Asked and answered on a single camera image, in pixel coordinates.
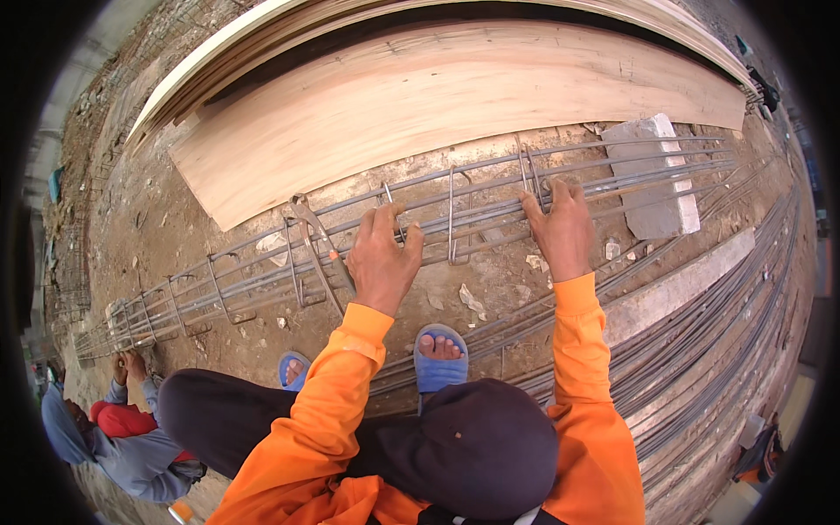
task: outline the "orange long-sleeve shirt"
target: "orange long-sleeve shirt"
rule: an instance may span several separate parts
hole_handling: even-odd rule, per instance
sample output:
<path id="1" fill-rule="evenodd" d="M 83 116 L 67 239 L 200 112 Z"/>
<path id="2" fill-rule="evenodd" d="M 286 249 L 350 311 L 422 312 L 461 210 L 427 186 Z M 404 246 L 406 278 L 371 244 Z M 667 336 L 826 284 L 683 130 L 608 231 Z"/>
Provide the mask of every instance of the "orange long-sleeve shirt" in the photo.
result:
<path id="1" fill-rule="evenodd" d="M 554 284 L 557 480 L 543 509 L 568 523 L 644 523 L 642 479 L 633 437 L 612 405 L 607 379 L 610 350 L 601 332 L 605 316 L 594 274 Z M 309 369 L 290 417 L 248 456 L 207 521 L 237 523 L 381 525 L 416 523 L 427 503 L 387 485 L 379 476 L 344 479 L 359 451 L 354 432 L 365 410 L 370 380 L 382 367 L 382 339 L 393 319 L 350 303 L 344 322 Z"/>

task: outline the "blue sandal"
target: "blue sandal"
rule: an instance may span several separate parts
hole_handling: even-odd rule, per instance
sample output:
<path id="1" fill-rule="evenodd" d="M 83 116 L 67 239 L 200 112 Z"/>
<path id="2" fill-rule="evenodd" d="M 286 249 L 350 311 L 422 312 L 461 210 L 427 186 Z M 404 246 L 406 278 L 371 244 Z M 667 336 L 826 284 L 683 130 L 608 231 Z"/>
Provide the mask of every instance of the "blue sandal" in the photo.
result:
<path id="1" fill-rule="evenodd" d="M 456 360 L 435 360 L 420 353 L 420 338 L 431 335 L 436 339 L 443 335 L 452 339 L 464 354 Z M 464 338 L 453 328 L 445 324 L 428 324 L 420 329 L 414 339 L 414 370 L 417 372 L 417 392 L 420 400 L 417 402 L 417 414 L 423 411 L 423 394 L 439 391 L 447 385 L 460 385 L 467 382 L 467 370 L 470 368 L 470 353 Z"/>
<path id="2" fill-rule="evenodd" d="M 303 363 L 303 372 L 301 372 L 294 381 L 287 384 L 286 369 L 289 368 L 291 360 L 298 360 Z M 280 386 L 283 390 L 291 390 L 295 392 L 301 391 L 303 383 L 307 380 L 307 374 L 309 373 L 310 366 L 312 366 L 312 361 L 308 360 L 302 354 L 298 354 L 297 352 L 293 352 L 291 350 L 283 354 L 280 357 L 280 363 L 277 364 L 277 380 L 280 382 Z"/>

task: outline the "dirt ground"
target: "dirt ground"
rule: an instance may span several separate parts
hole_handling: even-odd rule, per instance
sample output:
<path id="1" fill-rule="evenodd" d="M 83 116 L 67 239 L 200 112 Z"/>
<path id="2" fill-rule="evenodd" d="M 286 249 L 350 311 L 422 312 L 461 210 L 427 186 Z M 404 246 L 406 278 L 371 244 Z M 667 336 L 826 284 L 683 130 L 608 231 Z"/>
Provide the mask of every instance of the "dirt ground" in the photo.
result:
<path id="1" fill-rule="evenodd" d="M 125 108 L 133 107 L 136 101 L 142 99 L 147 88 L 156 84 L 171 68 L 171 62 L 183 55 L 184 50 L 190 49 L 190 45 L 194 45 L 194 42 L 188 36 L 173 42 L 173 47 L 165 50 L 160 60 L 155 60 L 141 72 L 135 84 L 121 93 L 114 93 L 111 96 L 114 102 L 108 102 L 111 104 L 110 110 L 100 130 L 91 130 L 90 125 L 85 125 L 86 114 L 79 113 L 69 117 L 65 150 L 66 164 L 71 166 L 68 170 L 84 171 L 97 168 L 97 163 L 101 163 L 101 158 L 107 153 L 107 144 L 115 140 L 125 126 L 127 112 L 121 111 L 118 104 Z M 689 242 L 678 245 L 677 249 L 641 272 L 620 291 L 607 297 L 606 301 L 643 286 L 694 259 L 737 231 L 760 223 L 777 196 L 790 188 L 794 179 L 801 180 L 804 177 L 802 171 L 797 171 L 795 175 L 791 173 L 791 167 L 799 166 L 800 160 L 795 139 L 785 136 L 790 132 L 790 128 L 783 118 L 768 123 L 757 114 L 750 114 L 745 118 L 741 133 L 684 124 L 675 127 L 677 134 L 720 134 L 725 137 L 726 146 L 733 148 L 732 155 L 737 165 L 758 158 L 772 159 L 772 164 L 760 177 L 755 191 L 734 203 L 725 213 L 704 222 L 702 230 L 693 234 Z M 101 321 L 104 318 L 105 307 L 110 302 L 120 297 L 135 297 L 142 290 L 161 282 L 165 276 L 197 263 L 207 254 L 278 224 L 282 212 L 276 208 L 228 232 L 220 231 L 216 223 L 202 210 L 167 154 L 167 150 L 187 132 L 187 124 L 179 127 L 168 126 L 137 155 L 130 158 L 124 155 L 119 158 L 110 177 L 102 185 L 101 195 L 92 202 L 87 225 L 90 236 L 87 260 L 92 305 L 85 326 L 89 327 L 91 323 Z M 523 144 L 529 144 L 532 148 L 598 139 L 583 125 L 530 130 L 517 135 Z M 313 208 L 321 207 L 378 187 L 382 181 L 390 184 L 445 169 L 450 164 L 460 165 L 509 154 L 514 152 L 515 148 L 516 140 L 509 134 L 414 155 L 312 192 L 309 196 L 310 202 Z M 555 155 L 552 165 L 604 157 L 602 150 L 582 150 Z M 476 177 L 477 181 L 480 181 L 516 173 L 512 167 L 496 167 L 479 171 Z M 564 178 L 580 182 L 611 175 L 608 167 L 602 167 L 569 174 Z M 697 177 L 693 182 L 695 186 L 705 186 L 720 181 L 721 177 L 722 174 L 705 175 Z M 417 196 L 428 195 L 431 191 L 429 188 L 433 188 L 435 192 L 444 189 L 442 182 L 439 186 L 429 184 L 430 186 L 423 188 L 395 192 L 395 199 L 412 200 Z M 480 206 L 514 195 L 515 190 L 512 188 L 487 192 L 476 197 L 475 205 Z M 591 211 L 595 213 L 620 204 L 618 197 L 605 199 L 594 202 Z M 65 203 L 61 210 L 56 211 L 65 212 L 68 205 Z M 371 205 L 371 202 L 366 202 L 342 213 L 331 213 L 324 216 L 323 221 L 329 227 L 347 218 L 358 217 L 364 207 Z M 439 209 L 428 207 L 423 213 L 427 213 L 428 216 L 412 215 L 407 220 L 424 220 L 432 215 L 442 215 L 443 205 Z M 637 242 L 627 229 L 622 214 L 614 214 L 596 221 L 596 231 L 595 248 L 590 257 L 594 268 L 607 262 L 604 245 L 608 240 L 619 243 L 622 252 Z M 58 239 L 59 232 L 59 228 L 54 231 Z M 809 235 L 810 229 L 806 231 L 805 241 L 797 247 L 805 259 L 807 254 L 813 251 L 813 237 Z M 347 236 L 342 245 L 351 242 L 352 237 Z M 468 265 L 438 264 L 421 269 L 397 314 L 394 328 L 386 337 L 387 361 L 408 355 L 415 334 L 424 324 L 447 323 L 461 332 L 467 331 L 470 324 L 483 324 L 475 313 L 460 301 L 458 290 L 461 284 L 466 284 L 484 304 L 490 313 L 488 322 L 520 307 L 523 301 L 529 300 L 526 295 L 533 300 L 548 293 L 548 275 L 540 269 L 532 268 L 525 261 L 527 255 L 537 253 L 533 241 L 525 240 L 502 249 L 475 254 Z M 253 253 L 242 254 L 243 258 L 248 255 Z M 268 261 L 262 264 L 263 271 L 271 265 Z M 599 272 L 597 278 L 603 280 L 620 270 L 623 265 L 630 264 L 632 261 L 622 257 L 606 271 Z M 803 287 L 807 287 L 810 282 L 806 272 L 807 270 L 802 270 Z M 339 298 L 346 301 L 348 297 L 341 296 L 340 293 Z M 432 307 L 430 297 L 439 299 L 444 309 Z M 257 317 L 254 321 L 238 327 L 227 321 L 215 321 L 210 332 L 196 338 L 181 336 L 158 344 L 155 352 L 148 357 L 162 375 L 169 375 L 181 368 L 203 368 L 235 375 L 262 386 L 276 387 L 276 366 L 280 355 L 294 349 L 314 359 L 325 345 L 330 332 L 340 323 L 339 315 L 328 303 L 303 310 L 293 302 L 282 303 L 261 308 L 257 311 Z M 286 319 L 287 327 L 280 328 L 276 322 L 277 318 Z M 547 345 L 548 334 L 536 333 L 506 349 L 504 370 L 501 369 L 501 358 L 498 355 L 474 363 L 470 367 L 471 378 L 510 378 L 547 364 L 551 360 L 550 347 Z M 88 409 L 107 391 L 110 379 L 108 360 L 99 359 L 92 363 L 80 364 L 75 359 L 68 341 L 59 342 L 59 346 L 65 352 L 66 358 L 66 394 Z M 374 398 L 369 405 L 369 415 L 411 407 L 417 398 L 416 390 L 412 388 L 406 387 L 389 396 Z M 780 386 L 774 384 L 773 388 L 778 394 Z M 129 381 L 129 402 L 145 406 L 139 387 L 132 381 Z M 83 491 L 112 521 L 171 522 L 164 505 L 137 501 L 126 496 L 94 469 L 82 466 L 74 471 Z M 227 484 L 228 481 L 221 475 L 210 472 L 193 487 L 185 501 L 196 513 L 196 522 L 203 522 L 212 513 Z"/>

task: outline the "hand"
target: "hand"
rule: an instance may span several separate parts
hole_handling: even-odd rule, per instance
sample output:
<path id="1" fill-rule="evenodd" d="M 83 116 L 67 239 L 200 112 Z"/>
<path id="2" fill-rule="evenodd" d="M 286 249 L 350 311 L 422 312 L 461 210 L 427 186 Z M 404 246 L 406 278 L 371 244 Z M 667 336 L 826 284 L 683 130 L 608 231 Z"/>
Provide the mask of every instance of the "hand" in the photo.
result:
<path id="1" fill-rule="evenodd" d="M 125 380 L 129 377 L 129 369 L 125 367 L 125 357 L 117 352 L 111 354 L 111 369 L 113 370 L 113 380 L 120 386 L 125 386 Z"/>
<path id="2" fill-rule="evenodd" d="M 396 216 L 403 211 L 402 205 L 393 203 L 368 210 L 362 217 L 353 249 L 347 254 L 347 267 L 356 282 L 353 302 L 390 317 L 396 314 L 423 260 L 423 231 L 419 223 L 408 227 L 403 249 L 394 240 Z"/>
<path id="3" fill-rule="evenodd" d="M 566 186 L 560 179 L 552 179 L 551 192 L 554 202 L 549 215 L 543 215 L 533 194 L 521 192 L 519 200 L 554 282 L 571 281 L 592 271 L 589 251 L 595 239 L 595 227 L 582 187 Z"/>
<path id="4" fill-rule="evenodd" d="M 138 383 L 145 381 L 147 374 L 146 362 L 143 360 L 143 356 L 134 350 L 123 352 L 123 356 L 125 357 L 125 368 L 128 369 L 129 375 Z"/>

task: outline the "foot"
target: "foot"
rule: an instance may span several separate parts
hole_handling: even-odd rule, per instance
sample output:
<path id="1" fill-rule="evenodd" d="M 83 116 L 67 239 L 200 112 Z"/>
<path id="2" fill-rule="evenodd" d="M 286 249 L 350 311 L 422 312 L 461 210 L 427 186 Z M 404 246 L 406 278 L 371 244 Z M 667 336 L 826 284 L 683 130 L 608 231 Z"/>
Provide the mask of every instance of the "foot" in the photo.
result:
<path id="1" fill-rule="evenodd" d="M 437 338 L 432 338 L 431 335 L 423 335 L 420 338 L 420 354 L 434 360 L 456 360 L 464 357 L 464 352 L 458 347 L 452 339 L 447 339 L 443 335 Z M 434 396 L 434 392 L 423 394 L 423 402 L 427 402 Z"/>
<path id="2" fill-rule="evenodd" d="M 290 385 L 303 372 L 303 363 L 300 360 L 290 360 L 286 367 L 286 384 Z"/>

